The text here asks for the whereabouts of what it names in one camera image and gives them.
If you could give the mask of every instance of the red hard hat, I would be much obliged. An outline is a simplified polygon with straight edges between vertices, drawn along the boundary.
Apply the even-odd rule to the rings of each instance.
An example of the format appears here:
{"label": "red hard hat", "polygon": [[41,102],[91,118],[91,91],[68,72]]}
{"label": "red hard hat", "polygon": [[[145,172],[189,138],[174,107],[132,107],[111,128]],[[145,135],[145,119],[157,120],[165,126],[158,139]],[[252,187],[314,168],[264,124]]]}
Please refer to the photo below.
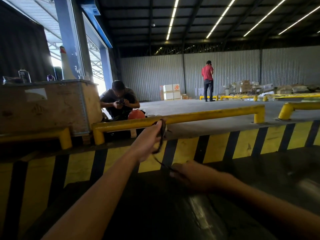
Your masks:
{"label": "red hard hat", "polygon": [[133,119],[143,119],[146,116],[144,115],[144,113],[139,110],[139,109],[134,109],[133,111],[130,112],[130,114],[128,115],[128,120],[133,120]]}

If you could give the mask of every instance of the wooden crate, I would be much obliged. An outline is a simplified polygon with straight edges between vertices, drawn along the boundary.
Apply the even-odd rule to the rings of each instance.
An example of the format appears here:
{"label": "wooden crate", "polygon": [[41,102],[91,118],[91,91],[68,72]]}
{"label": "wooden crate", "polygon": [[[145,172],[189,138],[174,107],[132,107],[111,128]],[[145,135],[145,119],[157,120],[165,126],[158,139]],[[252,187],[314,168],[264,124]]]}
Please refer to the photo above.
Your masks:
{"label": "wooden crate", "polygon": [[69,127],[73,136],[102,120],[97,85],[62,80],[0,86],[0,134]]}

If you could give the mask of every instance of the dark hair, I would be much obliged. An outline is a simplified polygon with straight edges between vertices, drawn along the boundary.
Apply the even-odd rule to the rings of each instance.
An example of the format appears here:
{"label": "dark hair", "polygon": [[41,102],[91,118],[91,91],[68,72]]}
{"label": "dark hair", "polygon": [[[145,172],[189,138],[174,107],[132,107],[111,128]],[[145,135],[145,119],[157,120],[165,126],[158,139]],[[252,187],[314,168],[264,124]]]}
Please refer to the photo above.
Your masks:
{"label": "dark hair", "polygon": [[120,80],[115,80],[112,83],[112,89],[115,91],[124,90],[126,88],[125,84]]}

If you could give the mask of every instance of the red shirt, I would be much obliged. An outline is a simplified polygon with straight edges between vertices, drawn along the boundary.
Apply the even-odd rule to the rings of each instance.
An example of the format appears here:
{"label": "red shirt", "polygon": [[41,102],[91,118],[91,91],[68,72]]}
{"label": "red shirt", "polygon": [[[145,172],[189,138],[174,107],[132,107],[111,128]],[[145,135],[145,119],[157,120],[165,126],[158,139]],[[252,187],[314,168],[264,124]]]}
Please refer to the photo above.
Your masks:
{"label": "red shirt", "polygon": [[201,75],[203,76],[203,80],[209,79],[213,81],[211,74],[212,71],[214,71],[212,65],[206,65],[204,68],[202,68]]}

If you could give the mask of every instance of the pile of packages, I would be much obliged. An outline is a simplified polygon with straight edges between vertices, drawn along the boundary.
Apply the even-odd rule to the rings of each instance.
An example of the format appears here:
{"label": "pile of packages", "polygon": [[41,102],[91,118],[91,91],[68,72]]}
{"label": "pile of packages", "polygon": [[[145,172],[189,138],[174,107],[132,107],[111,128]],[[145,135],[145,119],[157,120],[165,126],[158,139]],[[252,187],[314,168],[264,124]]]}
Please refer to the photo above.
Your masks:
{"label": "pile of packages", "polygon": [[302,84],[291,84],[275,87],[273,84],[260,85],[258,82],[241,80],[238,82],[226,84],[221,88],[221,95],[265,95],[265,94],[292,94],[292,93],[310,93],[320,92],[320,85],[304,86]]}

